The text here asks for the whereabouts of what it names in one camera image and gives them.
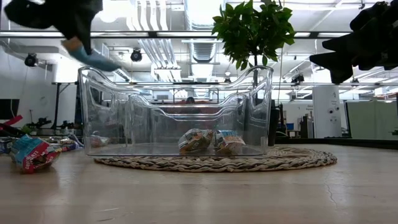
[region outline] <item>woven placemat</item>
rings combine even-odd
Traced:
[[[335,164],[329,152],[294,147],[272,147],[261,157],[112,157],[95,159],[111,166],[179,172],[255,172],[293,170]]]

